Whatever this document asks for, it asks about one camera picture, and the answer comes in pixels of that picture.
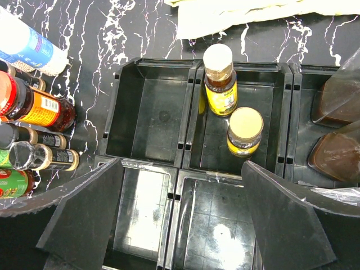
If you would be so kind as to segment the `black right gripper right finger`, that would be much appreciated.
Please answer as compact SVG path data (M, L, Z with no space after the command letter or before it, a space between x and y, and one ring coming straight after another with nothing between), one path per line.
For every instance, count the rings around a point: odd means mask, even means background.
M265 269L359 269L359 207L251 161L241 176Z

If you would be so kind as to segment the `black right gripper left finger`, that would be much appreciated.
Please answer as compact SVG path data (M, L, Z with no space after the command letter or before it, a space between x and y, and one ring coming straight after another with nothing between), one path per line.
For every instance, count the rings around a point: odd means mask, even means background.
M1 208L1 269L101 269L122 185L118 158Z

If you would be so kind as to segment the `glass oil bottle gold spout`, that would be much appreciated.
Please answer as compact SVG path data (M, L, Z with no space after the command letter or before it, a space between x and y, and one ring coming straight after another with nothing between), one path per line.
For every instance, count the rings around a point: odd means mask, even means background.
M359 50L316 93L311 120L329 127L340 127L359 120Z

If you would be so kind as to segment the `yellow-label beige-cap bottle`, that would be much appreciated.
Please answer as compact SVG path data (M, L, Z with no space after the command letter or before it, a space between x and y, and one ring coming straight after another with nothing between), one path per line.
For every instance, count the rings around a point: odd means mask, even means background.
M227 146L233 155L247 158L259 147L262 139L264 120L251 107L237 108L229 118Z
M237 107L237 75L229 46L214 44L203 55L205 90L210 109L218 116L228 116Z

